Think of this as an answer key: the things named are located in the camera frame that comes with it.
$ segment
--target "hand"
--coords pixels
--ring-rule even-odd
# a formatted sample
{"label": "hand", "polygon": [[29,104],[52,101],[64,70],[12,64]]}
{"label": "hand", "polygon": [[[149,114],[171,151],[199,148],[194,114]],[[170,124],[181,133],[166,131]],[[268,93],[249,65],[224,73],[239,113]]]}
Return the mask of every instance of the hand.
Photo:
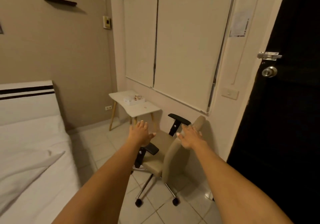
{"label": "hand", "polygon": [[156,133],[149,134],[148,123],[144,123],[143,120],[141,120],[141,122],[138,122],[135,126],[130,125],[128,141],[136,143],[139,146],[146,146],[155,135]]}
{"label": "hand", "polygon": [[178,138],[181,140],[181,145],[186,149],[194,149],[197,144],[206,144],[202,138],[202,133],[198,132],[195,127],[191,125],[182,125],[185,136],[177,132]]}

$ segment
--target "person's left arm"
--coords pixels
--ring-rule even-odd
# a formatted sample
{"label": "person's left arm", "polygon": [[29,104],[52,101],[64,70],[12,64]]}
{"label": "person's left arm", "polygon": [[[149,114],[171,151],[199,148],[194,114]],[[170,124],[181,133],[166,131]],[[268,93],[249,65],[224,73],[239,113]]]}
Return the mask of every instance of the person's left arm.
{"label": "person's left arm", "polygon": [[154,135],[148,133],[148,123],[143,121],[130,126],[126,143],[74,195],[52,224],[117,224],[139,148]]}

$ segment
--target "person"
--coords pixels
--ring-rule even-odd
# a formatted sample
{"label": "person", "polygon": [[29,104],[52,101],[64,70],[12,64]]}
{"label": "person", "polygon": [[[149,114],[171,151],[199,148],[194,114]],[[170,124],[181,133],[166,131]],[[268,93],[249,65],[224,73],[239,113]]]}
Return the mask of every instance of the person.
{"label": "person", "polygon": [[[224,224],[292,223],[273,200],[216,155],[201,132],[192,126],[182,125],[182,129],[185,135],[177,136],[182,146],[198,157]],[[154,136],[148,132],[148,123],[130,126],[125,144],[73,196],[52,224],[117,224],[139,148]]]}

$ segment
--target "mattress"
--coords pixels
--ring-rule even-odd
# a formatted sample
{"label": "mattress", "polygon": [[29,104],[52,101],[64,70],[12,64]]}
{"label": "mattress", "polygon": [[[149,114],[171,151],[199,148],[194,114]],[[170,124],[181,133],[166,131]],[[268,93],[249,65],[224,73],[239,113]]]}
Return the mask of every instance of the mattress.
{"label": "mattress", "polygon": [[0,217],[0,224],[50,224],[80,188],[70,137],[61,116],[0,126],[0,151],[10,148],[65,151]]}

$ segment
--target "paper notice on wall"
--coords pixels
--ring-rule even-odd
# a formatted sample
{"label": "paper notice on wall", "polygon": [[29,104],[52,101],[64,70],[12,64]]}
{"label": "paper notice on wall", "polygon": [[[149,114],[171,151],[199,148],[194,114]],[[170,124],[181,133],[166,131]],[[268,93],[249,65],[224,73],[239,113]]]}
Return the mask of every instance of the paper notice on wall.
{"label": "paper notice on wall", "polygon": [[251,10],[234,13],[229,37],[244,37],[246,35],[251,16]]}

